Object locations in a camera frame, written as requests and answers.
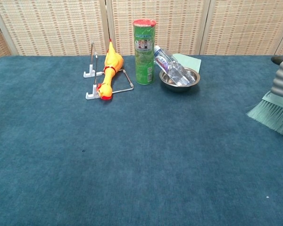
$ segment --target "pringles can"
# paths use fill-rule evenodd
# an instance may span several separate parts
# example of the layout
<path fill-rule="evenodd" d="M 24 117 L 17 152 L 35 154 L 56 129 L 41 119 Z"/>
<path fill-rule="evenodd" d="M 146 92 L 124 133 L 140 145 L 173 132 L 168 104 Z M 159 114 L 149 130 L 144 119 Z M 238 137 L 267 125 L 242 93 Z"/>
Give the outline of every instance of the pringles can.
<path fill-rule="evenodd" d="M 133 22 L 135 73 L 139 84 L 154 81 L 155 20 L 139 19 Z"/>

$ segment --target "stainless steel bowl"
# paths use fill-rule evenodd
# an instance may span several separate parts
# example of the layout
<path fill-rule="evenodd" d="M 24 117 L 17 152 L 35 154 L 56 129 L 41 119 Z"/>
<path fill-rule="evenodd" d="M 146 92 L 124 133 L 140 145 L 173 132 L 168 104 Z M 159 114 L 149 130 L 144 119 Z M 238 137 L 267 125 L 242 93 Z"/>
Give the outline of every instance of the stainless steel bowl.
<path fill-rule="evenodd" d="M 191 68 L 187 68 L 185 67 L 185 69 L 187 71 L 190 71 L 192 76 L 194 77 L 195 79 L 195 82 L 192 83 L 191 85 L 189 86 L 177 86 L 172 79 L 170 79 L 170 77 L 164 72 L 164 71 L 160 71 L 159 73 L 159 77 L 160 77 L 160 80 L 163 82 L 163 84 L 165 85 L 165 87 L 167 87 L 168 89 L 170 89 L 171 91 L 173 92 L 186 92 L 188 90 L 190 90 L 193 86 L 197 85 L 197 83 L 199 82 L 200 80 L 200 75 L 193 69 Z"/>

